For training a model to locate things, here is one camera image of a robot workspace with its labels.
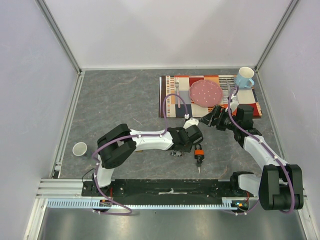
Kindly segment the orange black padlock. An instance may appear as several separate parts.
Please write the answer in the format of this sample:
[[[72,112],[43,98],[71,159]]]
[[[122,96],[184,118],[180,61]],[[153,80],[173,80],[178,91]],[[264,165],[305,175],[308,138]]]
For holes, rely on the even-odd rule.
[[[205,152],[204,152],[201,144],[196,144],[194,146],[194,158],[197,161],[203,161],[205,159]]]

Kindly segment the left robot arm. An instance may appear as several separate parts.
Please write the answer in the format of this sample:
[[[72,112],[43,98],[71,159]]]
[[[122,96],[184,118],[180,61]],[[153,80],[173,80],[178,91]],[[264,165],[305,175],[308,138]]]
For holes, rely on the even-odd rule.
[[[197,123],[185,122],[183,127],[169,127],[160,131],[138,131],[122,123],[97,140],[97,170],[93,175],[92,191],[106,196],[114,169],[138,151],[162,150],[189,153],[193,146],[203,141]]]

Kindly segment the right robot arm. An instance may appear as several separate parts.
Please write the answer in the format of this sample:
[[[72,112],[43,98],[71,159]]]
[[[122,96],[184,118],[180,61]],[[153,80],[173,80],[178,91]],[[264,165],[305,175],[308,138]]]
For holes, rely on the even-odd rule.
[[[302,169],[289,164],[278,156],[265,142],[262,134],[254,128],[254,108],[241,104],[236,114],[217,105],[200,122],[217,130],[230,130],[234,139],[248,152],[262,170],[260,177],[252,172],[234,172],[230,178],[229,191],[235,197],[246,191],[257,196],[264,210],[289,213],[304,206]]]

